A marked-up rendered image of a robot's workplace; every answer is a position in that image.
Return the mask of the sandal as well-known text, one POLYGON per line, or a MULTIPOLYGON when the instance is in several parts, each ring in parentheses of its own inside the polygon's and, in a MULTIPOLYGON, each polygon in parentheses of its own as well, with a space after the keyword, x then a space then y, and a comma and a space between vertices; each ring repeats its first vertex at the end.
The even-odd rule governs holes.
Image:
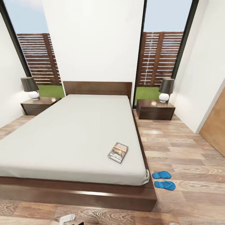
POLYGON ((153 173, 152 174, 154 179, 158 179, 158 178, 171 178, 171 174, 166 172, 166 171, 161 171, 159 173, 153 173))
POLYGON ((163 182, 155 181, 154 185, 157 188, 163 188, 163 189, 167 189, 167 190, 174 190, 175 189, 175 184, 173 182, 169 182, 169 181, 163 181, 163 182))

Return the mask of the hardback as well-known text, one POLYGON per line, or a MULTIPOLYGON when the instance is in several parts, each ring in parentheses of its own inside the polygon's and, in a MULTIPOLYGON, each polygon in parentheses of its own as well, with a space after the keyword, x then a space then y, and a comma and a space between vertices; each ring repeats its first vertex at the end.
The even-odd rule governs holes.
POLYGON ((121 163, 127 150, 128 146, 117 142, 115 146, 112 148, 111 152, 108 154, 108 158, 111 158, 117 161, 118 163, 121 163))

